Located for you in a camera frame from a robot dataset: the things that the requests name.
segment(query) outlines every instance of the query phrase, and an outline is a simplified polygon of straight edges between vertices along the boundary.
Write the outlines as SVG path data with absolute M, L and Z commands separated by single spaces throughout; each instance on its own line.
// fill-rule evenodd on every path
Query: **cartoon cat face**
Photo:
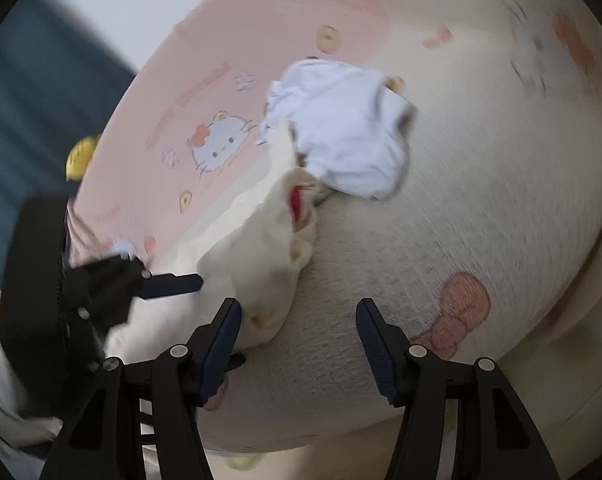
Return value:
M 237 116 L 219 112 L 211 124 L 200 124 L 188 140 L 192 157 L 202 171 L 218 170 L 236 153 L 255 125 Z
M 516 42 L 512 66 L 527 89 L 547 94 L 587 86 L 587 70 L 573 59 L 556 19 L 514 6 L 510 7 L 510 24 Z

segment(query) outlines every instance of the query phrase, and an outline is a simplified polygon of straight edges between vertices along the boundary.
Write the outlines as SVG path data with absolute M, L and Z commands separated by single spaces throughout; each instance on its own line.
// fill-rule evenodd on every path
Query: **teal curtain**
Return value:
M 65 181 L 68 152 L 103 131 L 133 78 L 48 0 L 20 0 L 1 25 L 0 283 L 21 203 L 76 191 Z

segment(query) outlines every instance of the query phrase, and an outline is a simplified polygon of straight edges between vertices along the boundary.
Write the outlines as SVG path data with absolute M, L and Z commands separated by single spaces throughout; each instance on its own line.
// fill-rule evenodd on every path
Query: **crumpled white fabric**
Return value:
M 261 124 L 264 140 L 281 118 L 294 123 L 294 147 L 306 170 L 326 186 L 386 198 L 406 165 L 399 127 L 412 105 L 390 90 L 379 70 L 305 59 L 273 81 Z
M 243 317 L 235 349 L 271 339 L 292 305 L 296 282 L 314 248 L 318 183 L 296 166 L 284 122 L 270 146 L 268 177 L 237 197 L 203 232 L 186 232 L 177 250 L 155 274 L 198 272 L 204 279 L 194 294 L 132 302 L 128 323 L 110 331 L 106 354 L 124 362 L 154 359 L 190 338 L 208 323 L 225 298 L 237 298 Z M 290 193 L 301 188 L 301 215 L 294 222 Z

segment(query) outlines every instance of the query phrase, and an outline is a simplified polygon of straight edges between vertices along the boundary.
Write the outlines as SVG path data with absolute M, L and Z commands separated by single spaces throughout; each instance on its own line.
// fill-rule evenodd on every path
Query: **yellow toy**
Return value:
M 65 163 L 65 177 L 68 180 L 81 180 L 88 164 L 92 160 L 94 150 L 97 148 L 100 135 L 96 137 L 85 137 L 77 142 L 70 150 Z

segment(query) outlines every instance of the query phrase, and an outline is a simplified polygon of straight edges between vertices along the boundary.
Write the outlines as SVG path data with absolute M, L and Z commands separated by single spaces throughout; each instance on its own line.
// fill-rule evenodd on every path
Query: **silver screw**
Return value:
M 479 368 L 486 372 L 494 370 L 494 361 L 492 359 L 483 358 L 479 360 Z
M 116 357 L 109 357 L 105 359 L 103 363 L 103 369 L 107 372 L 111 372 L 112 370 L 116 370 L 118 366 L 118 359 Z
M 185 345 L 174 345 L 170 348 L 170 355 L 172 357 L 183 357 L 188 353 L 188 347 Z
M 417 357 L 419 359 L 428 355 L 428 350 L 421 345 L 412 345 L 408 352 L 410 352 L 412 357 Z
M 82 306 L 76 309 L 76 313 L 79 315 L 81 319 L 87 321 L 90 318 L 90 313 L 85 310 Z

